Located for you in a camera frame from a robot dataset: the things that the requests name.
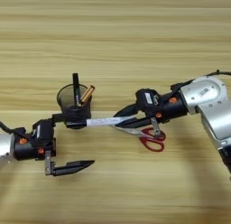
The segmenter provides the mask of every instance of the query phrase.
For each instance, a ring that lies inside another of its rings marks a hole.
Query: marker
[[[73,74],[73,88],[74,88],[74,100],[76,107],[81,105],[80,103],[80,88],[79,88],[79,75],[78,73]]]

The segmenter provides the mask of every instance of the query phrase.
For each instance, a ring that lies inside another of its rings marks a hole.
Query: scissors
[[[152,152],[162,152],[164,149],[163,141],[166,139],[166,135],[161,131],[161,136],[157,137],[155,135],[150,134],[153,131],[152,127],[145,128],[143,130],[139,130],[136,128],[122,128],[114,126],[116,129],[126,132],[131,135],[136,135],[141,140],[142,144]],[[160,148],[152,148],[148,145],[148,142],[156,143],[160,146]]]

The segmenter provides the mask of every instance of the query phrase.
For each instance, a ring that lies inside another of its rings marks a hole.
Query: red scissors handle
[[[146,135],[150,135],[152,138],[148,138],[148,137],[140,137],[141,142],[143,143],[143,145],[150,151],[152,152],[162,152],[164,149],[164,143],[163,141],[166,139],[166,135],[162,132],[162,136],[161,137],[157,137],[155,135],[152,135],[150,132],[153,131],[153,128],[149,127],[149,128],[145,128],[144,130],[142,130],[142,132]],[[156,143],[157,145],[160,146],[160,148],[152,148],[148,145],[148,142],[151,143]]]

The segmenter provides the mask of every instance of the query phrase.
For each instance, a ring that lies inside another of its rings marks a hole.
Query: metal bracket
[[[46,151],[45,153],[45,174],[46,175],[53,175],[53,176],[62,176],[66,174],[77,173],[95,161],[76,161],[66,163],[65,166],[55,167],[55,162],[51,161],[51,150]]]

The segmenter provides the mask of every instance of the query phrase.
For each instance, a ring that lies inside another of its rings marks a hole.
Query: pen
[[[99,118],[99,119],[83,119],[78,122],[68,122],[67,127],[83,127],[83,126],[115,126],[127,119],[133,117],[110,117],[110,118]]]
[[[79,88],[79,75],[78,73],[73,74],[73,89],[74,89],[74,99],[76,107],[80,106],[80,88]]]

